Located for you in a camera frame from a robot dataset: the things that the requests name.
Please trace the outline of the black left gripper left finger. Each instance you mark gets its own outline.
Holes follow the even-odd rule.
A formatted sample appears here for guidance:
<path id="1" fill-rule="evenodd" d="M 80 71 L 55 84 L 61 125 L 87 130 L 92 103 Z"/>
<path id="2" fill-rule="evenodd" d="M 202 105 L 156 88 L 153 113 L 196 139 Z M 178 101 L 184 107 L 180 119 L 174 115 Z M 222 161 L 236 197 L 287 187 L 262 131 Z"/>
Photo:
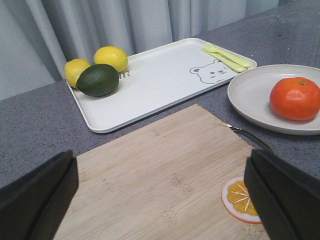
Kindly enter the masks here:
<path id="1" fill-rule="evenodd" d="M 0 189 L 2 240 L 52 240 L 79 187 L 71 150 Z"/>

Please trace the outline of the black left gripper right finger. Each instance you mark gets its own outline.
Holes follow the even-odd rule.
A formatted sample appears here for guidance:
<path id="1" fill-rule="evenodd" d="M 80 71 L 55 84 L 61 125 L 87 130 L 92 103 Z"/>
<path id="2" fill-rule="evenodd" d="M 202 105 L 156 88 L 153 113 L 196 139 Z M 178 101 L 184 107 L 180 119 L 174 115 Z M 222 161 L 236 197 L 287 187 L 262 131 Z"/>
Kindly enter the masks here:
<path id="1" fill-rule="evenodd" d="M 244 183 L 272 240 L 320 238 L 320 181 L 272 153 L 254 149 Z"/>

